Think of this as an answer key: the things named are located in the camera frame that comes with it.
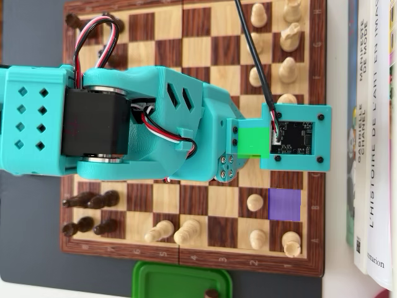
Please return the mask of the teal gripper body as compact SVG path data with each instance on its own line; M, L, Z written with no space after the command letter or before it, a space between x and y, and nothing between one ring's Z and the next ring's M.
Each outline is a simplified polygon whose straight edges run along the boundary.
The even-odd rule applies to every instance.
M237 158L236 129L244 119L229 92L203 83L201 118L201 165L204 180L233 180L245 161Z

